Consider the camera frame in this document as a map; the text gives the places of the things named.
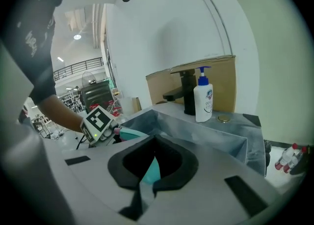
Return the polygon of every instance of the plastic bottle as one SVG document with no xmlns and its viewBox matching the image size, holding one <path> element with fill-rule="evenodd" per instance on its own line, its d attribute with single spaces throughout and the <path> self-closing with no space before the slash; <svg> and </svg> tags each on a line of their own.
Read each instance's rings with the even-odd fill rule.
<svg viewBox="0 0 314 225">
<path fill-rule="evenodd" d="M 284 166 L 284 172 L 286 174 L 289 173 L 291 169 L 293 169 L 299 163 L 304 153 L 306 153 L 306 147 L 303 147 L 298 154 L 293 155 L 290 162 Z"/>
<path fill-rule="evenodd" d="M 213 88 L 204 75 L 204 68 L 210 68 L 210 66 L 198 68 L 201 70 L 201 76 L 198 79 L 198 86 L 194 88 L 195 119 L 196 122 L 205 122 L 212 115 Z"/>
<path fill-rule="evenodd" d="M 296 150 L 298 145 L 296 143 L 292 144 L 292 147 L 285 150 L 280 157 L 280 159 L 275 163 L 275 168 L 280 170 L 284 165 L 288 164 L 294 155 L 294 150 Z"/>
</svg>

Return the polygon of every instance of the black faucet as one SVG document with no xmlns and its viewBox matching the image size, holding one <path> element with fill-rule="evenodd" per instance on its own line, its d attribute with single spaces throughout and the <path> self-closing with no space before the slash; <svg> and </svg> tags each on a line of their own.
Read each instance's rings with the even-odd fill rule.
<svg viewBox="0 0 314 225">
<path fill-rule="evenodd" d="M 184 70 L 171 74 L 180 73 L 182 87 L 174 89 L 162 95 L 167 101 L 175 101 L 176 99 L 184 99 L 184 113 L 188 115 L 195 115 L 195 102 L 193 89 L 196 87 L 195 70 Z"/>
</svg>

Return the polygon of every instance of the cardboard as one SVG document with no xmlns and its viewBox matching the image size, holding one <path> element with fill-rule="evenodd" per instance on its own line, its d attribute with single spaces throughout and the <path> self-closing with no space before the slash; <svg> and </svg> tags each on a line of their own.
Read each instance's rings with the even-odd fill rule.
<svg viewBox="0 0 314 225">
<path fill-rule="evenodd" d="M 139 98 L 132 98 L 132 103 L 133 103 L 134 113 L 137 113 L 140 110 L 142 110 L 141 104 L 139 102 Z"/>
<path fill-rule="evenodd" d="M 152 103 L 156 104 L 163 101 L 162 95 L 164 93 L 182 86 L 180 75 L 171 73 L 195 69 L 200 66 L 211 66 L 211 68 L 205 69 L 205 75 L 213 85 L 213 109 L 215 111 L 234 112 L 236 104 L 236 66 L 234 55 L 202 59 L 146 76 Z M 195 69 L 197 84 L 200 75 L 200 70 Z M 176 102 L 184 103 L 183 98 L 176 100 Z"/>
</svg>

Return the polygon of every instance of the soap dispenser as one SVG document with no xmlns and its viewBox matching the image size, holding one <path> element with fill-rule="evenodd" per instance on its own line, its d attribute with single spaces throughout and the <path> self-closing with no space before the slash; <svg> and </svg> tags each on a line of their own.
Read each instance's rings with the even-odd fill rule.
<svg viewBox="0 0 314 225">
<path fill-rule="evenodd" d="M 205 122 L 212 115 L 213 88 L 208 78 L 204 75 L 204 68 L 210 68 L 210 66 L 198 67 L 201 70 L 201 76 L 198 79 L 198 86 L 193 90 L 196 122 Z"/>
</svg>

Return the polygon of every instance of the white wall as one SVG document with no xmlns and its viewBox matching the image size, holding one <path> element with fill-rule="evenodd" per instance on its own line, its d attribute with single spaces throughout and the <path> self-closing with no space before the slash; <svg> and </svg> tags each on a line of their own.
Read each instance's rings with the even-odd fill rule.
<svg viewBox="0 0 314 225">
<path fill-rule="evenodd" d="M 101 27 L 100 27 L 100 50 L 102 52 L 106 76 L 110 77 L 109 67 L 107 64 L 108 59 L 107 59 L 107 55 L 106 55 L 105 32 L 106 32 L 106 5 L 104 4 L 102 19 L 101 19 Z"/>
<path fill-rule="evenodd" d="M 145 76 L 182 63 L 223 55 L 203 0 L 117 0 L 106 5 L 110 55 L 124 96 L 151 105 Z"/>
<path fill-rule="evenodd" d="M 117 0 L 107 5 L 107 36 L 119 88 L 125 96 L 139 97 L 143 107 L 151 105 L 146 75 L 231 54 L 231 47 L 236 55 L 235 111 L 255 113 L 258 52 L 249 22 L 236 0 Z"/>
<path fill-rule="evenodd" d="M 314 144 L 314 48 L 291 0 L 238 0 L 260 61 L 259 115 L 264 139 Z"/>
</svg>

